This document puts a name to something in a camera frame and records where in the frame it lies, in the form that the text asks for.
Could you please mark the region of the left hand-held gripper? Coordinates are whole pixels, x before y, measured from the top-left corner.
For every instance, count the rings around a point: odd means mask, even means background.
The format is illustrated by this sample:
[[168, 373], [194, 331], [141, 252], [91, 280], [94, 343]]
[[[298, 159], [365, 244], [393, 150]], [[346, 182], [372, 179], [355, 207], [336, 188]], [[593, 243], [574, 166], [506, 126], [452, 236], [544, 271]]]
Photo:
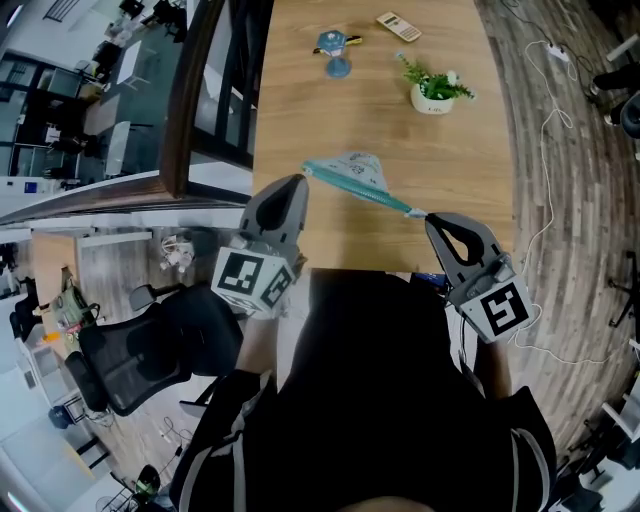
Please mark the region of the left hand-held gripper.
[[297, 239], [305, 226], [308, 199], [302, 174], [280, 178], [254, 195], [240, 231], [219, 250], [211, 290], [251, 316], [278, 317], [300, 273]]

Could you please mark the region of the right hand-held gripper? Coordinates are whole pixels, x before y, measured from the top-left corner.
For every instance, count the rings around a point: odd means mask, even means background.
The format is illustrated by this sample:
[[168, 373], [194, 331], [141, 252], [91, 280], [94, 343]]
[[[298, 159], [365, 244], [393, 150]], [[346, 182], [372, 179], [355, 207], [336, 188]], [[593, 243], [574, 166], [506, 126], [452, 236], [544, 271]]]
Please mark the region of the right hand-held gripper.
[[[449, 281], [459, 284], [447, 300], [482, 342], [505, 341], [531, 323], [533, 306], [525, 281], [487, 225], [462, 214], [437, 212], [426, 215], [425, 229]], [[466, 280], [464, 273], [474, 271]]]

